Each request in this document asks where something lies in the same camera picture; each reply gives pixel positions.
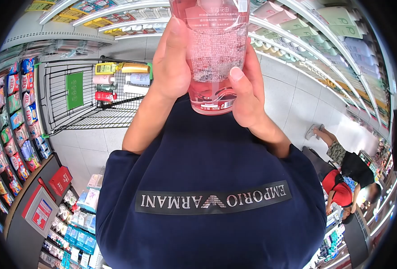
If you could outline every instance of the leg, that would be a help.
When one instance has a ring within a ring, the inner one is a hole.
[[[327,147],[330,147],[330,146],[332,145],[332,143],[333,143],[334,140],[331,139],[329,135],[327,135],[327,134],[324,133],[324,132],[321,132],[321,131],[318,130],[318,128],[316,128],[316,127],[314,127],[313,132],[314,132],[314,134],[316,134],[318,137],[320,137],[320,138],[327,144]]]
[[[323,132],[326,135],[328,135],[333,141],[337,141],[338,140],[334,134],[332,134],[331,132],[327,131],[324,127],[321,128],[321,132]]]

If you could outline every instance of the wire basket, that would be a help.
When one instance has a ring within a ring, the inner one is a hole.
[[[117,72],[115,76],[117,98],[113,102],[95,100],[96,84],[93,83],[95,65],[99,62],[132,62],[116,59],[75,59],[43,62],[39,66],[38,81],[46,131],[55,135],[63,130],[84,130],[101,128],[129,127],[144,95],[124,93],[125,76],[129,73]],[[83,72],[83,105],[68,109],[66,76]]]

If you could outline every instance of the hand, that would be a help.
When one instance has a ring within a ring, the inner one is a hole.
[[[351,206],[351,214],[353,214],[354,212],[356,212],[356,208],[357,208],[356,203],[353,203],[353,205]]]
[[[264,82],[260,63],[248,37],[243,72],[233,67],[229,75],[236,92],[233,116],[242,127],[252,127],[267,117],[264,112]]]
[[[188,35],[185,23],[171,17],[155,51],[152,88],[171,100],[184,95],[190,86],[191,71],[186,63]]]
[[[325,213],[328,215],[330,215],[332,213],[332,209],[331,207],[325,206]]]

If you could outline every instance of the navy blue t-shirt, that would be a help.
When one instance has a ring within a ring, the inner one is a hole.
[[[232,113],[178,102],[142,155],[106,164],[96,235],[117,268],[302,268],[326,226],[320,182],[293,145],[279,159]]]

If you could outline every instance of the green sign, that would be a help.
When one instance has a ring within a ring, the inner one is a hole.
[[[65,76],[67,110],[83,105],[83,71]]]

